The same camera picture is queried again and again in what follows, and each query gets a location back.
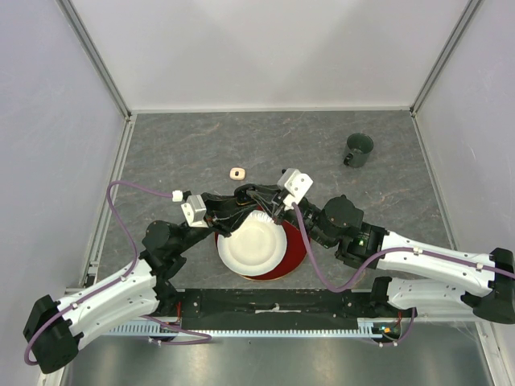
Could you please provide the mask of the pink earbud charging case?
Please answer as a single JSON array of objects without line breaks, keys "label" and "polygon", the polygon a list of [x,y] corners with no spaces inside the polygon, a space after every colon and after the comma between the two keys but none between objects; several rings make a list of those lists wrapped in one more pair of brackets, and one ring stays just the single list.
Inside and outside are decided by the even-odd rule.
[{"label": "pink earbud charging case", "polygon": [[246,171],[244,168],[241,167],[233,167],[229,171],[229,178],[234,181],[242,181],[245,179]]}]

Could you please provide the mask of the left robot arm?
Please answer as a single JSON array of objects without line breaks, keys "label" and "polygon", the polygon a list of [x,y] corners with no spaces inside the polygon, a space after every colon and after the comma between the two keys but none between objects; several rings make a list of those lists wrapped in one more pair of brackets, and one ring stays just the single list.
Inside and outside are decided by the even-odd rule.
[{"label": "left robot arm", "polygon": [[259,205],[246,193],[188,195],[180,200],[185,221],[151,222],[142,251],[116,273],[57,300],[38,299],[23,328],[29,366],[44,374],[71,362],[98,336],[133,318],[174,312],[178,292],[171,284],[184,266],[183,253],[212,233],[231,236]]}]

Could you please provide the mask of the black earbud charging case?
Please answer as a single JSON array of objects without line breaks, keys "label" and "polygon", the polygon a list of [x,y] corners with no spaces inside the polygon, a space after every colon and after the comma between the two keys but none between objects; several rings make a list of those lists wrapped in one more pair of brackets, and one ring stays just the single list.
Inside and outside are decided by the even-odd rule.
[{"label": "black earbud charging case", "polygon": [[256,191],[255,184],[245,184],[238,187],[234,192],[233,196],[238,206],[258,206],[258,202],[249,194],[250,192]]}]

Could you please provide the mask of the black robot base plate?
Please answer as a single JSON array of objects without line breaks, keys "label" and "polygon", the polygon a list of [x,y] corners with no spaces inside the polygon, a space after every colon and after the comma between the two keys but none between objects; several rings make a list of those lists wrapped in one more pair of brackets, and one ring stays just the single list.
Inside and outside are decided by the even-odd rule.
[{"label": "black robot base plate", "polygon": [[182,320],[221,316],[249,317],[259,314],[294,314],[342,318],[410,318],[412,309],[391,306],[369,291],[350,289],[185,289],[178,293]]}]

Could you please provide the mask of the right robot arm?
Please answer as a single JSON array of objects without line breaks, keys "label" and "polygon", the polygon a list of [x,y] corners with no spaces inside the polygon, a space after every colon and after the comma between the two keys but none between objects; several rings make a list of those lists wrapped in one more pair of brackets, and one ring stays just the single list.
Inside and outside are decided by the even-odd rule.
[{"label": "right robot arm", "polygon": [[411,284],[391,277],[374,281],[368,304],[377,316],[421,310],[424,303],[442,308],[448,302],[489,322],[514,323],[514,256],[507,249],[466,253],[411,240],[366,223],[364,212],[345,195],[318,208],[302,188],[249,184],[236,197],[259,206],[279,224],[295,226],[304,243],[334,248],[336,258],[358,273],[371,268],[416,275]]}]

